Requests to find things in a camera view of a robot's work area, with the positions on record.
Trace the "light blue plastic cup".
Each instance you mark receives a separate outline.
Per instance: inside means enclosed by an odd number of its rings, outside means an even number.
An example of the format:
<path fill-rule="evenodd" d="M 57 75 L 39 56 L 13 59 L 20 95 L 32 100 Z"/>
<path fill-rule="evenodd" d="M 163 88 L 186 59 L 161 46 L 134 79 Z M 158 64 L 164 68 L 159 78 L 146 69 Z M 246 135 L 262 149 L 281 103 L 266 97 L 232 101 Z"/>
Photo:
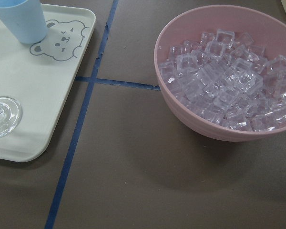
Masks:
<path fill-rule="evenodd" d="M 0 0 L 0 20 L 24 44 L 42 41 L 47 25 L 38 0 Z"/>

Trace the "cream bear tray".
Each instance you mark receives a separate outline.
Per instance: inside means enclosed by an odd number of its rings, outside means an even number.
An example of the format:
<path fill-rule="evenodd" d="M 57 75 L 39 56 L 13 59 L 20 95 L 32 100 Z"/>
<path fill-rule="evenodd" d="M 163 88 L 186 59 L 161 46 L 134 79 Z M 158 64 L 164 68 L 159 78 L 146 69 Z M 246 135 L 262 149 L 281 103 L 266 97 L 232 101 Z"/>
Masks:
<path fill-rule="evenodd" d="M 96 25 L 88 9 L 42 4 L 48 24 L 39 43 L 20 43 L 0 20 L 0 96 L 22 106 L 0 138 L 0 159 L 28 162 L 47 148 Z"/>

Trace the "pink bowl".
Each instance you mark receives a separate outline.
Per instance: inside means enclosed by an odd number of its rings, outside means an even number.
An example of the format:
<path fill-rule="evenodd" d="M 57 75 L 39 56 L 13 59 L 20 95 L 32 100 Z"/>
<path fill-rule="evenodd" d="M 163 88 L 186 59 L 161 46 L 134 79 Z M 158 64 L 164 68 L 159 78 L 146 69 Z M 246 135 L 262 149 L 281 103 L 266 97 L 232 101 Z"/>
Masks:
<path fill-rule="evenodd" d="M 157 81 L 164 100 L 173 114 L 187 127 L 206 137 L 244 142 L 274 136 L 286 131 L 286 125 L 273 131 L 238 131 L 213 124 L 183 106 L 165 85 L 158 64 L 168 57 L 169 48 L 186 38 L 200 38 L 202 32 L 218 28 L 236 33 L 248 32 L 258 45 L 266 45 L 265 55 L 274 58 L 286 56 L 286 25 L 278 19 L 254 9 L 234 5 L 209 5 L 188 10 L 172 19 L 160 32 L 154 48 Z"/>

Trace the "clear wine glass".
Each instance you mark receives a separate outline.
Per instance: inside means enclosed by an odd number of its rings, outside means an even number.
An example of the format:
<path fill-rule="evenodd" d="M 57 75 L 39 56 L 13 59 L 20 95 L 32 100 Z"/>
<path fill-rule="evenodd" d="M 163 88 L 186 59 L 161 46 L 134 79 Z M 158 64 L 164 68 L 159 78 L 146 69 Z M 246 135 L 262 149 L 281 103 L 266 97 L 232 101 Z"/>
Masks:
<path fill-rule="evenodd" d="M 0 96 L 0 138 L 11 133 L 20 123 L 23 110 L 18 100 Z"/>

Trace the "pile of clear ice cubes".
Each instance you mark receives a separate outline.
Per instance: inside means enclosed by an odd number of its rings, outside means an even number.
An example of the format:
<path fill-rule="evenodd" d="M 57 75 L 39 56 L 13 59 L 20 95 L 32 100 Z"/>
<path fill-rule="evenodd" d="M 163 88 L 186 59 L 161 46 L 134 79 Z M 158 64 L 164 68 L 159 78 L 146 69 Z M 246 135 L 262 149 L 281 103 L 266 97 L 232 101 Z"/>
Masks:
<path fill-rule="evenodd" d="M 249 33 L 204 32 L 169 48 L 158 64 L 175 98 L 199 117 L 240 131 L 286 125 L 286 57 L 264 56 Z"/>

